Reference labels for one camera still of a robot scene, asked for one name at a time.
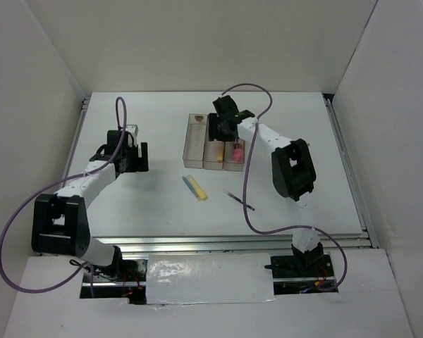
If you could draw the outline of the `orange pink highlighter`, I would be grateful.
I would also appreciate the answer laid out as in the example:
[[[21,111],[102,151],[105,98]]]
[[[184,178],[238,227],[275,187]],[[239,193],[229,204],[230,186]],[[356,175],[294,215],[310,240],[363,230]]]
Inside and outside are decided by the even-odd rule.
[[[223,162],[224,151],[225,151],[225,143],[224,142],[217,142],[216,143],[216,161],[217,162],[219,162],[219,163]]]

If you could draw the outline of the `pink capped pen bundle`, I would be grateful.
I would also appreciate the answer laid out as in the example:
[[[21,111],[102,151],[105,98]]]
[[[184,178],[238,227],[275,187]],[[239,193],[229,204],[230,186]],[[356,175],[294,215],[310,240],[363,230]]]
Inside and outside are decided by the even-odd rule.
[[[237,139],[233,143],[232,159],[236,163],[242,163],[244,161],[244,157],[245,157],[244,141]]]

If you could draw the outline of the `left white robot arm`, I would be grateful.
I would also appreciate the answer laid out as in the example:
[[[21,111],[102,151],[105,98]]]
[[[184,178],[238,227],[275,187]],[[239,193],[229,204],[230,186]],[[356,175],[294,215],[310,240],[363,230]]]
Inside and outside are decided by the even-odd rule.
[[[109,130],[106,143],[90,158],[84,173],[53,194],[35,199],[32,250],[41,254],[74,256],[99,268],[110,281],[125,272],[121,250],[90,234],[87,209],[102,190],[123,173],[147,172],[147,143],[138,144],[137,125]]]

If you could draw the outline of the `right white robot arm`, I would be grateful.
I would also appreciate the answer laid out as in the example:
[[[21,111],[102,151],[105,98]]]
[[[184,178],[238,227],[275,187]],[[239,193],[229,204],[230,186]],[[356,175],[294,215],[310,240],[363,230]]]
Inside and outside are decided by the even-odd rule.
[[[309,196],[317,179],[309,146],[303,139],[290,139],[260,123],[254,113],[237,107],[229,95],[221,95],[213,101],[215,111],[209,114],[209,140],[246,141],[250,143],[246,160],[243,188],[247,188],[250,158],[255,147],[271,157],[271,176],[274,188],[280,196],[304,208],[302,196]],[[294,255],[293,267],[301,276],[311,275],[324,255],[319,231],[311,225],[289,225],[279,230],[253,230],[257,234],[277,234],[291,231]]]

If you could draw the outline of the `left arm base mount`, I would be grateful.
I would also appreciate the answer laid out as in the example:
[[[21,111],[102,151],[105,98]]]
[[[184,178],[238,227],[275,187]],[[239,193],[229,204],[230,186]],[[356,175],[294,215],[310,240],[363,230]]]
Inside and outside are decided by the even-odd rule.
[[[147,259],[122,259],[107,267],[86,265],[80,298],[124,299],[129,304],[145,305],[147,263]]]

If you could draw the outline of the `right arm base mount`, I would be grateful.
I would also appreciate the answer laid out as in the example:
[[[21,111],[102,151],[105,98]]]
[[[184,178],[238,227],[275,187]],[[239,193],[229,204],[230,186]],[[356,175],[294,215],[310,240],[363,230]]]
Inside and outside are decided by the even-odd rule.
[[[324,253],[321,244],[305,253],[294,246],[292,250],[293,254],[290,256],[272,256],[270,264],[264,266],[272,272],[273,278],[327,279],[334,276],[330,255]]]

